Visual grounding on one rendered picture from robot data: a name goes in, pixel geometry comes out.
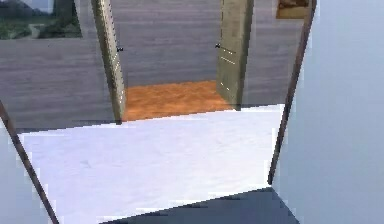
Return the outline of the brown framed picture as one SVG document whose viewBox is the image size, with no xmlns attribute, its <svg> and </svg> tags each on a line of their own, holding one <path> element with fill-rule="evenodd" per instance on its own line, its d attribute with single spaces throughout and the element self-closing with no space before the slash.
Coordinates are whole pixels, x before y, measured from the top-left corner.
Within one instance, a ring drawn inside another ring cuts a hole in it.
<svg viewBox="0 0 384 224">
<path fill-rule="evenodd" d="M 277 19 L 304 19 L 309 0 L 278 0 Z"/>
</svg>

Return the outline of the green landscape framed picture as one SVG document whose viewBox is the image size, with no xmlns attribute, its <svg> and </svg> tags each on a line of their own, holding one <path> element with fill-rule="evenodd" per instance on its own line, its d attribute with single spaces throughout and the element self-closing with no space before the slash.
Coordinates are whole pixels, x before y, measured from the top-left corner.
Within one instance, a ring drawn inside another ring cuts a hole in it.
<svg viewBox="0 0 384 224">
<path fill-rule="evenodd" d="M 81 37 L 75 0 L 0 0 L 0 40 Z"/>
</svg>

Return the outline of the olive green room door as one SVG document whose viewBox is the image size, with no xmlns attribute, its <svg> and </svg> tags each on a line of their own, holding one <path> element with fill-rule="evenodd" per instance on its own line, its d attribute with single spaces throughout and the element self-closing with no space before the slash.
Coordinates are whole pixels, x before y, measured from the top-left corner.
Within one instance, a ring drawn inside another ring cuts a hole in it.
<svg viewBox="0 0 384 224">
<path fill-rule="evenodd" d="M 220 6 L 220 38 L 218 43 L 235 51 L 236 54 L 229 54 L 216 48 L 216 91 L 233 109 L 240 111 L 254 0 L 221 0 Z"/>
<path fill-rule="evenodd" d="M 111 0 L 91 0 L 97 37 L 102 54 L 104 71 L 110 92 L 112 110 L 116 124 L 123 122 L 125 113 L 125 86 L 117 52 L 117 37 L 114 26 Z"/>
</svg>

